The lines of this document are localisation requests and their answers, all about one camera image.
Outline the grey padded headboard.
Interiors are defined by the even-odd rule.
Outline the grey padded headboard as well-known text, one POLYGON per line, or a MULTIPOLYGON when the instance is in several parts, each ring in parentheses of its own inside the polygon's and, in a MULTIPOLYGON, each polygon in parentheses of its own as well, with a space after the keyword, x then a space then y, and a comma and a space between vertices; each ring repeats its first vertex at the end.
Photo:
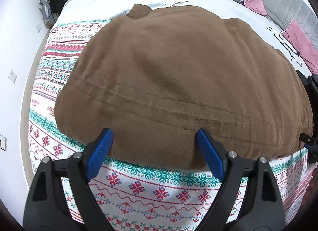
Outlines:
POLYGON ((268 16, 285 30, 295 20, 317 49, 317 16, 303 0, 263 0, 268 16))

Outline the pink pillow near headboard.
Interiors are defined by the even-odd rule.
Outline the pink pillow near headboard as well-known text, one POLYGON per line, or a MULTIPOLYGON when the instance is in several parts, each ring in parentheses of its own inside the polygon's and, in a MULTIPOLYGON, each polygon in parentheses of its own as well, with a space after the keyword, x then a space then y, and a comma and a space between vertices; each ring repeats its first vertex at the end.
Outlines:
POLYGON ((301 58, 311 73, 317 74, 318 54, 307 35, 293 19, 287 29, 282 33, 285 39, 299 52, 301 58))

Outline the white wall socket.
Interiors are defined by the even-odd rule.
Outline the white wall socket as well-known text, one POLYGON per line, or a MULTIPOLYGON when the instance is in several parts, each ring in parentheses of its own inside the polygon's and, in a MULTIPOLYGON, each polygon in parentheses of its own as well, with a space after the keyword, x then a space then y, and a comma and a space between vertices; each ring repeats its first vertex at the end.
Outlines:
POLYGON ((8 78, 10 79, 10 81, 12 83, 15 83, 16 79, 17 79, 17 75, 16 75, 16 73, 13 70, 11 70, 9 75, 8 75, 8 78))

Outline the brown coat with fur collar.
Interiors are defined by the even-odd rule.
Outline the brown coat with fur collar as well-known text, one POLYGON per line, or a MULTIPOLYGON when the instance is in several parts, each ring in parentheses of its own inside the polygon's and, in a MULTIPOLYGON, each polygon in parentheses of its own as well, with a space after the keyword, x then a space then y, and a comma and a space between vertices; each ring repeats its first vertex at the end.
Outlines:
POLYGON ((314 116, 287 58, 247 23, 195 6, 136 4, 87 43, 54 108, 58 130, 88 144, 114 134, 110 156, 201 169, 203 128, 238 155, 287 156, 314 116))

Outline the folded black puffer jacket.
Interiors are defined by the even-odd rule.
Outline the folded black puffer jacket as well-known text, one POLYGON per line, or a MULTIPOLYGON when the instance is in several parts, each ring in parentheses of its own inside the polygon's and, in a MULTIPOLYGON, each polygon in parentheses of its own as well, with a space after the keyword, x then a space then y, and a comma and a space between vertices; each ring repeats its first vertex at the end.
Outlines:
POLYGON ((304 88, 307 92, 307 95, 311 102, 317 103, 318 99, 318 75, 312 74, 309 77, 305 77, 299 70, 296 70, 304 88))

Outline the patterned knit bedspread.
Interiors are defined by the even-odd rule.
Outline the patterned knit bedspread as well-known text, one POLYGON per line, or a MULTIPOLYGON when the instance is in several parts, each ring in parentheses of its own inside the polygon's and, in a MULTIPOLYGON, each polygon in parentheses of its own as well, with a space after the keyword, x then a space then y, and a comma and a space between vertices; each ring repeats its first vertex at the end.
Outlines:
MULTIPOLYGON (((88 41, 106 20, 55 23, 49 33, 31 94, 29 153, 36 171, 42 158, 69 158, 83 145, 59 132, 55 100, 88 41)), ((302 149, 270 160, 282 196, 286 221, 300 208, 313 165, 302 149)), ((116 230, 193 230, 203 219, 220 187, 207 171, 171 171, 106 158, 89 186, 105 217, 116 230)))

